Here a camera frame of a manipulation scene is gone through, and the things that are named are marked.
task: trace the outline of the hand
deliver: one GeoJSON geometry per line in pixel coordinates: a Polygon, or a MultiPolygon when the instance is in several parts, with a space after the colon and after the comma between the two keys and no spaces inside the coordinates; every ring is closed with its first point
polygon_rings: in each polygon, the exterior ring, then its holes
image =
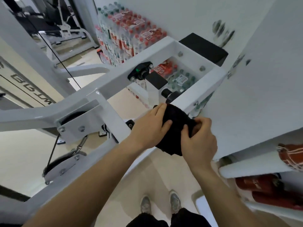
{"type": "Polygon", "coordinates": [[[205,171],[211,169],[211,161],[217,152],[217,139],[212,134],[211,119],[195,118],[198,123],[193,131],[192,137],[188,136],[188,126],[184,125],[181,131],[181,151],[191,172],[205,171]]]}
{"type": "Polygon", "coordinates": [[[172,121],[168,120],[162,126],[165,110],[166,104],[159,104],[135,122],[130,135],[126,138],[135,150],[142,152],[154,147],[163,139],[172,125],[172,121]]]}

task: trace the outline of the person's left hand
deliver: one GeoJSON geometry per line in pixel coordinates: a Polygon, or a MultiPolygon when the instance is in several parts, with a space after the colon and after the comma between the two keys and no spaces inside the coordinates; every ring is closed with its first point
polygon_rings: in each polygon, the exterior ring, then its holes
{"type": "Polygon", "coordinates": [[[168,132],[172,121],[168,120],[162,126],[166,104],[161,103],[146,115],[139,118],[126,138],[137,151],[144,151],[157,145],[168,132]]]}

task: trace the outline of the black pants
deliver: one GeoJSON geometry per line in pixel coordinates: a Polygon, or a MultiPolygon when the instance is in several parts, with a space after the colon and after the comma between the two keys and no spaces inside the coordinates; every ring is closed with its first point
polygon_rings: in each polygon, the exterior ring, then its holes
{"type": "MultiPolygon", "coordinates": [[[[138,217],[132,220],[126,227],[169,227],[166,221],[158,221],[153,215],[141,213],[138,217]]],[[[199,215],[189,212],[187,209],[182,208],[177,214],[172,215],[171,227],[184,227],[184,226],[199,226],[211,227],[207,220],[199,215]]]]}

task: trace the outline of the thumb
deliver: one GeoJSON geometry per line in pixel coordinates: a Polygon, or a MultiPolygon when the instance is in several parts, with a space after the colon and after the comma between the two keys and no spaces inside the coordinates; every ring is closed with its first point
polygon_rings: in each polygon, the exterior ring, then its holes
{"type": "Polygon", "coordinates": [[[172,121],[171,120],[167,120],[161,129],[161,133],[163,134],[163,136],[165,136],[165,134],[169,131],[170,127],[172,125],[172,121]]]}
{"type": "Polygon", "coordinates": [[[188,136],[188,126],[185,124],[183,130],[181,131],[181,142],[189,140],[188,136]]]}

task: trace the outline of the person's right hand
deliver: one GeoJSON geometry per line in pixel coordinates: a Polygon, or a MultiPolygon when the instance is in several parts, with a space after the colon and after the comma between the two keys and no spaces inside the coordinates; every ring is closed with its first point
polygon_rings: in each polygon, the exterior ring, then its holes
{"type": "Polygon", "coordinates": [[[211,161],[217,152],[217,139],[212,134],[210,118],[195,118],[198,123],[192,137],[188,136],[188,126],[181,131],[181,151],[191,172],[211,170],[211,161]]]}

